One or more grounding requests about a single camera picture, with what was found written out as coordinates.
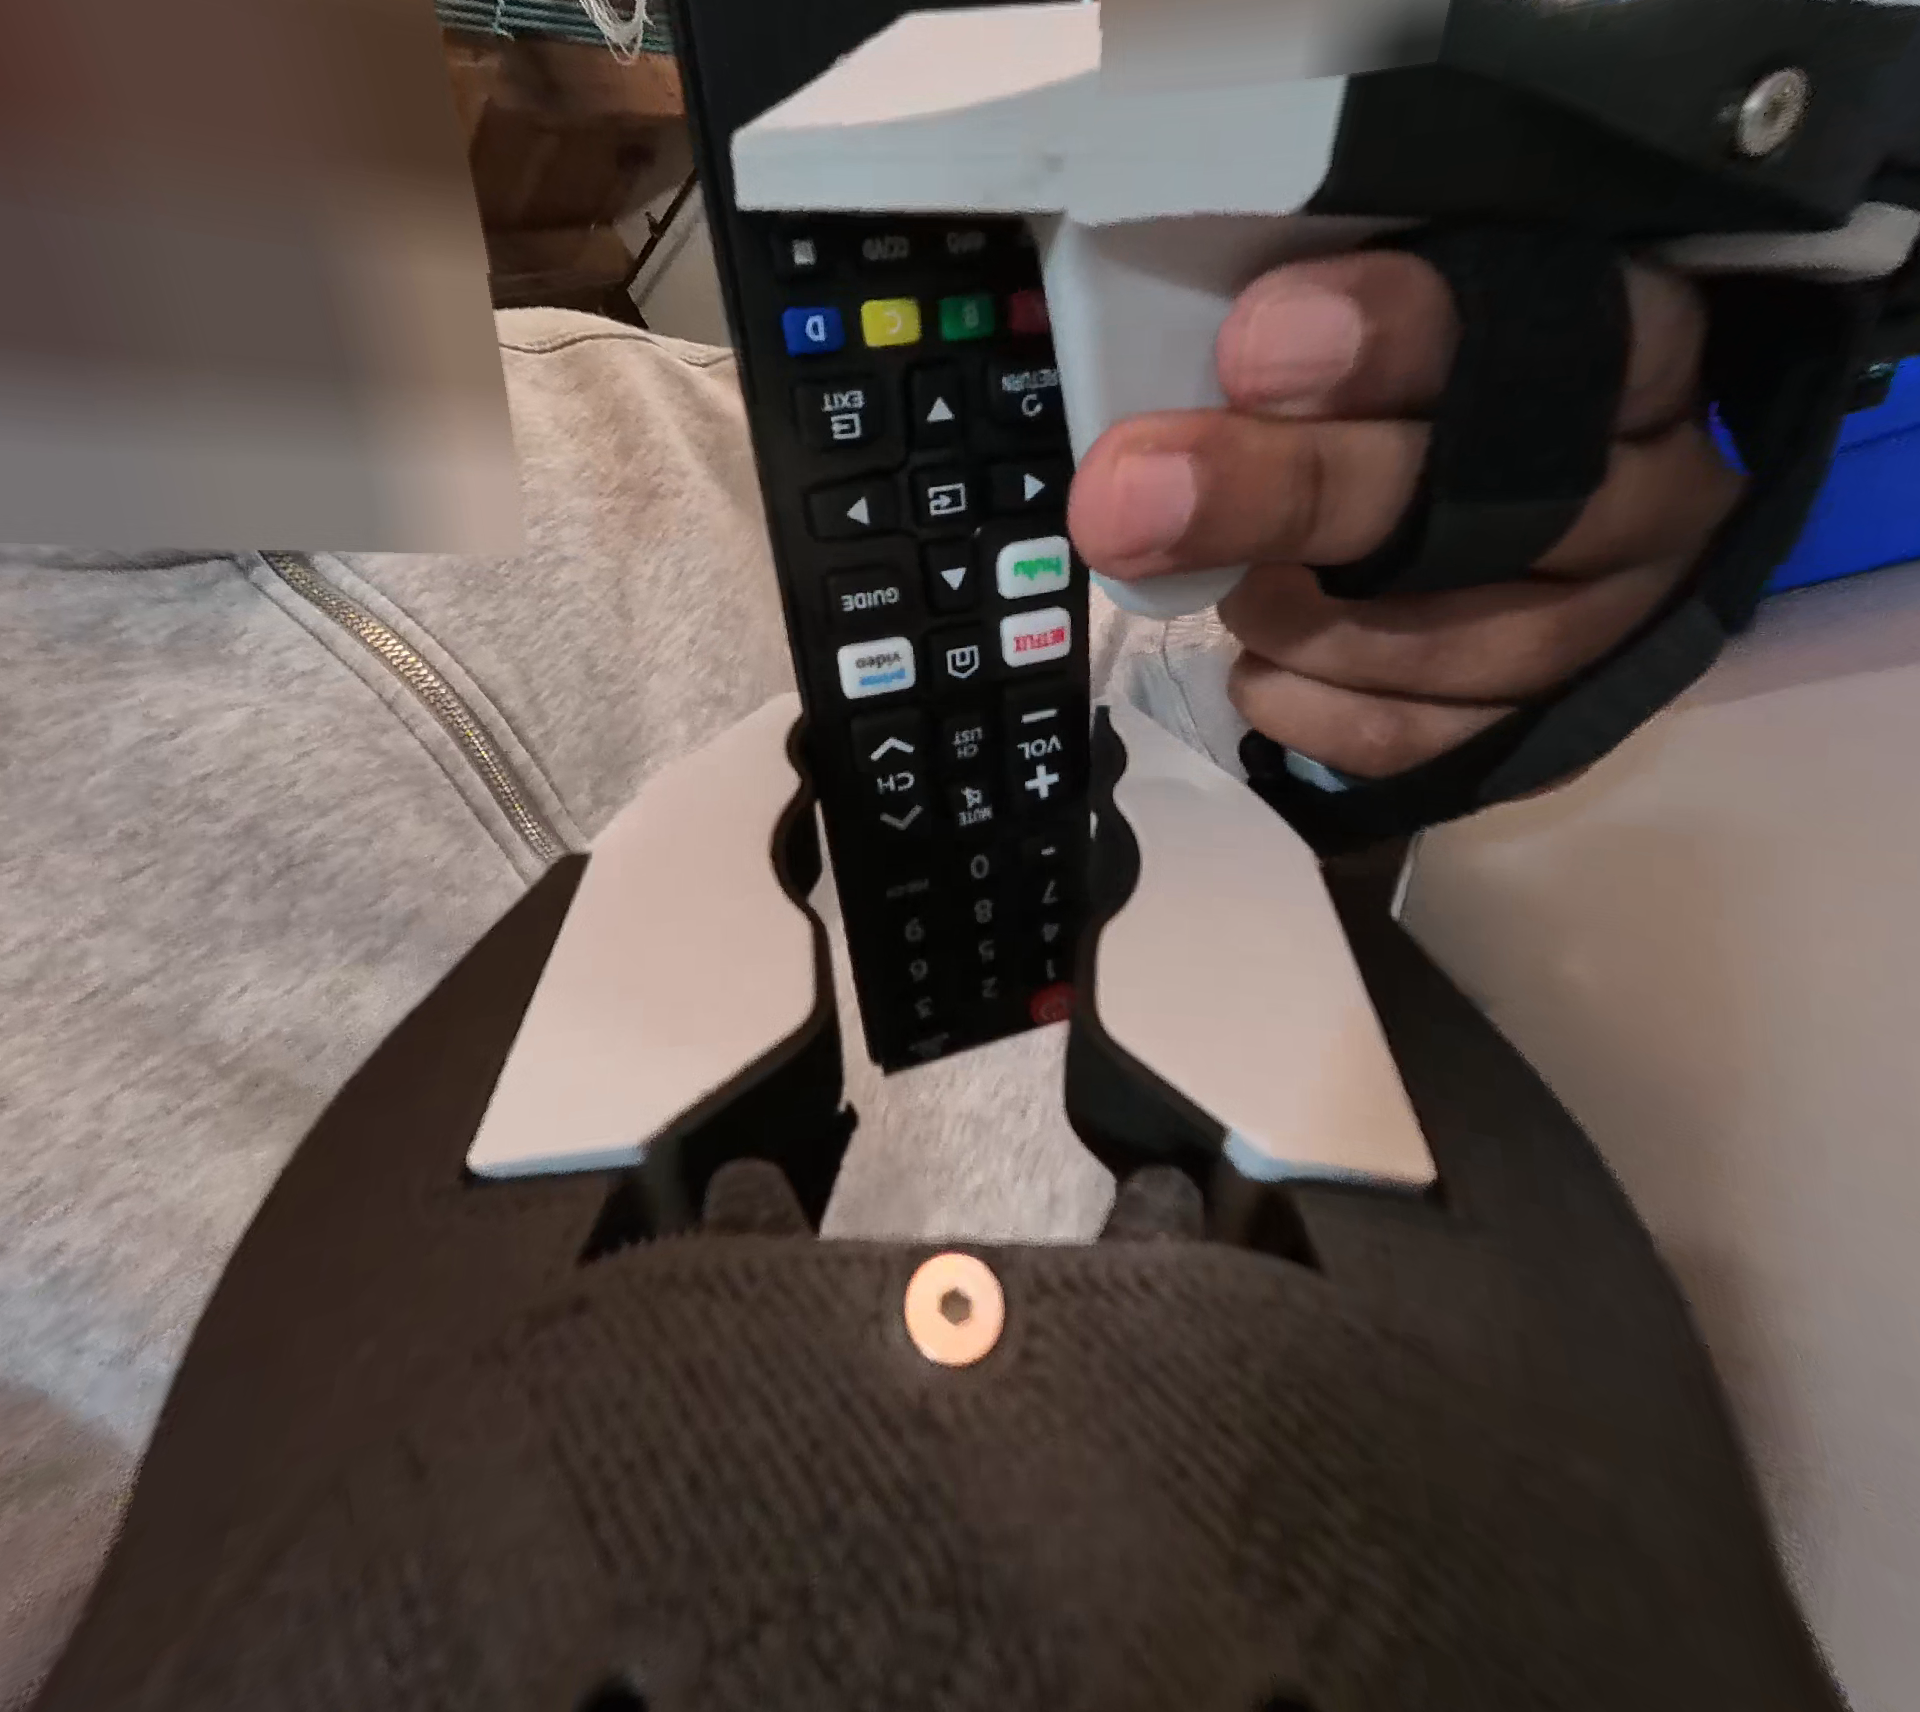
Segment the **blue labelled plastic bin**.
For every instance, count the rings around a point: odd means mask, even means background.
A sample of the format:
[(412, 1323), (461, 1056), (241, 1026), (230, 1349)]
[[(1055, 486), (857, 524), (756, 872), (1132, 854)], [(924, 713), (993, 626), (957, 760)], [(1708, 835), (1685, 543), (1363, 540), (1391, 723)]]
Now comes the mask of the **blue labelled plastic bin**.
[(1917, 554), (1917, 358), (1869, 363), (1858, 379), (1851, 410), (1835, 425), (1834, 450), (1811, 494), (1792, 546), (1754, 590), (1747, 524), (1765, 507), (1769, 488), (1757, 488), (1757, 459), (1749, 459), (1721, 413), (1721, 392), (1732, 379), (1708, 375), (1708, 434), (1726, 464), (1740, 471), (1740, 501), (1710, 556), (1701, 578), (1711, 604), (1741, 629), (1760, 600), (1908, 564)]

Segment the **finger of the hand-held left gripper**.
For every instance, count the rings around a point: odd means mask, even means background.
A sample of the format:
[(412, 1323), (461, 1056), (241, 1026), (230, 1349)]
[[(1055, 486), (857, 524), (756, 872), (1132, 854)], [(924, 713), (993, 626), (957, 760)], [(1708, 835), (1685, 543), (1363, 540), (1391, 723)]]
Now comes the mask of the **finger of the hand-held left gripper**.
[(1324, 183), (1344, 77), (1140, 89), (1095, 0), (911, 11), (732, 136), (746, 212), (1284, 216)]

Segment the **person's left hand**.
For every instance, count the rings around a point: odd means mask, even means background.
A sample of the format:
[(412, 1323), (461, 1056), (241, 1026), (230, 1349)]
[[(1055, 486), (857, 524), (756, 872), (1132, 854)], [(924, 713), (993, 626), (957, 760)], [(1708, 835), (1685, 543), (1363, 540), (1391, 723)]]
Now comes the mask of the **person's left hand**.
[(1124, 581), (1243, 569), (1217, 617), (1248, 729), (1362, 782), (1427, 763), (1629, 638), (1743, 492), (1700, 404), (1700, 296), (1659, 268), (1629, 266), (1624, 286), (1632, 337), (1603, 480), (1521, 578), (1341, 602), (1314, 576), (1402, 524), (1458, 348), (1447, 283), (1390, 249), (1250, 283), (1216, 337), (1221, 407), (1104, 431), (1072, 486), (1069, 536)]

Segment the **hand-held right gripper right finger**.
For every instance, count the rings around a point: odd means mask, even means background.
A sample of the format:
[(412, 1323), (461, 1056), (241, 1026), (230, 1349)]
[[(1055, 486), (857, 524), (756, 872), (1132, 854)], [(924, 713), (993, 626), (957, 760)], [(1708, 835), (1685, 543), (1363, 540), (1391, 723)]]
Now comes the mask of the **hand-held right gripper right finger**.
[(1124, 1174), (1423, 1191), (1435, 1164), (1320, 863), (1130, 704), (1092, 734), (1067, 1117)]

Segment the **black remote control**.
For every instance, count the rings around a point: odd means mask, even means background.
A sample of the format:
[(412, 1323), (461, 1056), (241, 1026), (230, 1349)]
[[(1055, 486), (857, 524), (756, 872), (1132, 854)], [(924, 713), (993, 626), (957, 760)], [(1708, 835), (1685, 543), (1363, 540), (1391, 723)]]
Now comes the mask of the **black remote control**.
[(749, 209), (730, 144), (895, 19), (1067, 0), (661, 0), (872, 1059), (1064, 1017), (1088, 576), (1015, 217)]

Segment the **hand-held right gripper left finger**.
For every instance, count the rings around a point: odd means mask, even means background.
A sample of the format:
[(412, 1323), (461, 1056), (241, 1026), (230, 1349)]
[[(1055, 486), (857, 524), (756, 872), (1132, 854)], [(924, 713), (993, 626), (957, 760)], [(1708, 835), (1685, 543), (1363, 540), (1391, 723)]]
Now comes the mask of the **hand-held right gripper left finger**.
[(636, 1167), (803, 1023), (838, 1015), (826, 935), (779, 882), (801, 804), (776, 695), (661, 763), (592, 839), (466, 1170), (516, 1179)]

